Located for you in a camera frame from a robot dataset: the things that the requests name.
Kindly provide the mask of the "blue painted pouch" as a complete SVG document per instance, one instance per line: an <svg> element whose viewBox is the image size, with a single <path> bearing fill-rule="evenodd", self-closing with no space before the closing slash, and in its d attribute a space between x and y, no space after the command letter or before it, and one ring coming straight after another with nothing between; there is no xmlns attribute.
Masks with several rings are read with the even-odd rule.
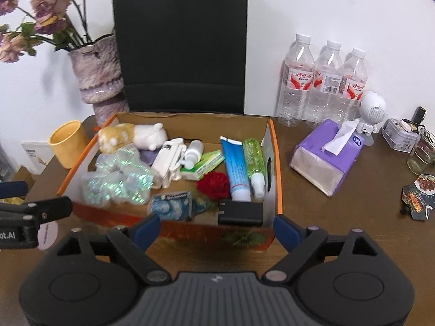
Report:
<svg viewBox="0 0 435 326"><path fill-rule="evenodd" d="M187 221L192 212L192 194L190 191L156 194L150 200L149 212L162 221Z"/></svg>

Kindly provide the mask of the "iridescent plastic bag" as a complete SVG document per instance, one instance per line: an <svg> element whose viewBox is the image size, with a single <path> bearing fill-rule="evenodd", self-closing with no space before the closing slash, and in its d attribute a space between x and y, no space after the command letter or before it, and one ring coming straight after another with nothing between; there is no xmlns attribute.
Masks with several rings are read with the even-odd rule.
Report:
<svg viewBox="0 0 435 326"><path fill-rule="evenodd" d="M139 150L132 144L112 154L101 154L96 170L86 172L80 181L83 200L98 208L111 203L146 204L152 189L161 187L160 174L140 159Z"/></svg>

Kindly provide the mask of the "black rectangular box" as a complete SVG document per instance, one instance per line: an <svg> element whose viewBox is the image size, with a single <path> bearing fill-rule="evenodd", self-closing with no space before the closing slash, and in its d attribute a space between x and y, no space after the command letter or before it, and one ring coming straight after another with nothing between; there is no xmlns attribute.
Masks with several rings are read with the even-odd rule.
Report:
<svg viewBox="0 0 435 326"><path fill-rule="evenodd" d="M218 205L219 226L261 227L263 206L259 202L221 201Z"/></svg>

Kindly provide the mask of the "green gel bottle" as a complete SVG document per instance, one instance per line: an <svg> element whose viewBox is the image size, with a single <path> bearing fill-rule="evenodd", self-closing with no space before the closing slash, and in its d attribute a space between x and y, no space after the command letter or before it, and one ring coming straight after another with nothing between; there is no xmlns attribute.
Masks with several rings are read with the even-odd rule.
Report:
<svg viewBox="0 0 435 326"><path fill-rule="evenodd" d="M243 153L248 178L251 182L254 198L265 197L265 163L262 156L260 142L256 138L247 138L243 141Z"/></svg>

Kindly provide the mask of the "orange white plush toy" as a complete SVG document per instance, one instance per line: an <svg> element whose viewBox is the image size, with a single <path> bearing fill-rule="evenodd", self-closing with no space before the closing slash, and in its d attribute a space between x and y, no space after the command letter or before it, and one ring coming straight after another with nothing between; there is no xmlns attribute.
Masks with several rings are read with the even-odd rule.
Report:
<svg viewBox="0 0 435 326"><path fill-rule="evenodd" d="M168 140L167 132L162 123L118 124L114 127L104 127L98 132L98 144L103 154L113 154L116 150L133 144L139 150L154 151Z"/></svg>

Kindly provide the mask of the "red rose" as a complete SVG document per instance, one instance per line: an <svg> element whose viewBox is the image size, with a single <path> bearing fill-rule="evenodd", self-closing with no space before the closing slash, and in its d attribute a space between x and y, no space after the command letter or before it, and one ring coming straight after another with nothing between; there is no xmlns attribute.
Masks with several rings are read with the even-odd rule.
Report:
<svg viewBox="0 0 435 326"><path fill-rule="evenodd" d="M196 182L198 191L206 195L212 201L222 201L229 199L230 187L229 178L223 172L211 171Z"/></svg>

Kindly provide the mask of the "blue toothpaste tube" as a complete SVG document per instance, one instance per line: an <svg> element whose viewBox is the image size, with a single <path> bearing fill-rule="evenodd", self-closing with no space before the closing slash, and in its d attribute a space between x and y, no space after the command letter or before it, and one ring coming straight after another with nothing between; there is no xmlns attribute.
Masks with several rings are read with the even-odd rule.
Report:
<svg viewBox="0 0 435 326"><path fill-rule="evenodd" d="M251 188L246 170L242 143L221 136L226 173L229 178L231 198L235 202L250 202Z"/></svg>

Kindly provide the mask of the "small white bottle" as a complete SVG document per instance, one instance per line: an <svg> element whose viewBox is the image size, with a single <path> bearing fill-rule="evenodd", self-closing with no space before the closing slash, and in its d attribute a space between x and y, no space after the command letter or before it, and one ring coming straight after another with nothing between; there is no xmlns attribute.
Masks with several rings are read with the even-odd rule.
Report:
<svg viewBox="0 0 435 326"><path fill-rule="evenodd" d="M193 140L184 153L184 168L191 170L200 161L203 154L203 143L200 140Z"/></svg>

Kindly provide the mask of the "green soap box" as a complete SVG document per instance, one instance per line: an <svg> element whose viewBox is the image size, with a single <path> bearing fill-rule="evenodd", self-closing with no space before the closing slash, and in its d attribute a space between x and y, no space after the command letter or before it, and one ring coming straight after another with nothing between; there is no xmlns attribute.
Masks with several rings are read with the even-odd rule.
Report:
<svg viewBox="0 0 435 326"><path fill-rule="evenodd" d="M205 174L215 170L223 161L224 156L220 149L204 153L192 169L181 169L181 178L191 181L202 180Z"/></svg>

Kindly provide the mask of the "purple knitted cloth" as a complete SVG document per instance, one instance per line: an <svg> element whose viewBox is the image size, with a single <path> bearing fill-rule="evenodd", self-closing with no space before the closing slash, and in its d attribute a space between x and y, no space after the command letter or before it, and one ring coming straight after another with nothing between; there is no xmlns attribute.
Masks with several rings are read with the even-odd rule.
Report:
<svg viewBox="0 0 435 326"><path fill-rule="evenodd" d="M159 153L160 149L149 150L149 149L140 149L139 150L139 158L142 162L146 163L148 166L152 166L156 157Z"/></svg>

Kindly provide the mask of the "yellow mug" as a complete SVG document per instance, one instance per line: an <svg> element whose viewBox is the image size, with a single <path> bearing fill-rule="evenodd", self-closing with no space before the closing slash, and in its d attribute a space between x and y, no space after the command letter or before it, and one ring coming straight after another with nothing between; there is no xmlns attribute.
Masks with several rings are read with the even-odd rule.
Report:
<svg viewBox="0 0 435 326"><path fill-rule="evenodd" d="M81 122L68 121L57 128L49 137L48 144L63 168L71 169L88 145Z"/></svg>

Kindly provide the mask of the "purple ceramic vase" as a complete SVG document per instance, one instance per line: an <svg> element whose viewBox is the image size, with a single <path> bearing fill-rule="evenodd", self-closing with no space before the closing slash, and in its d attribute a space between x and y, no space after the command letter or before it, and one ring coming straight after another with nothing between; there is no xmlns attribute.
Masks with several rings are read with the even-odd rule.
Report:
<svg viewBox="0 0 435 326"><path fill-rule="evenodd" d="M112 115L128 112L115 35L69 52L81 99L93 107L98 126Z"/></svg>

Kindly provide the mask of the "middle water bottle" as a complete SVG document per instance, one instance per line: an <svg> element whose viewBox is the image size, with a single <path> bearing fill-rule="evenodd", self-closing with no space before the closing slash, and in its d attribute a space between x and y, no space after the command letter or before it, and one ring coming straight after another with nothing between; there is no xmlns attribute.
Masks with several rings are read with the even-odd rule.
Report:
<svg viewBox="0 0 435 326"><path fill-rule="evenodd" d="M341 44L327 40L314 63L313 85L304 116L305 123L314 129L329 115L330 105L337 95L342 78Z"/></svg>

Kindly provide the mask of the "silver tin box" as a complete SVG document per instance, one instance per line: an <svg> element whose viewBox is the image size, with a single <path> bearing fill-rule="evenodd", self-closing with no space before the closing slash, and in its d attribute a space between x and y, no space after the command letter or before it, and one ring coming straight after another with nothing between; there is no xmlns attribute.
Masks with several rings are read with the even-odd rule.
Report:
<svg viewBox="0 0 435 326"><path fill-rule="evenodd" d="M419 138L404 120L389 118L381 129L383 138L395 151L410 153Z"/></svg>

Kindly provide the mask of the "glass jar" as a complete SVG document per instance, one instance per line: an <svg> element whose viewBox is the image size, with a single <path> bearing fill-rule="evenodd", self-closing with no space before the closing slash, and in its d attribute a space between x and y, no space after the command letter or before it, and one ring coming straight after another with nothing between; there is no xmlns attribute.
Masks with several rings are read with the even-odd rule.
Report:
<svg viewBox="0 0 435 326"><path fill-rule="evenodd" d="M422 128L408 157L408 168L416 175L422 174L426 168L434 163L434 150L434 134L426 128Z"/></svg>

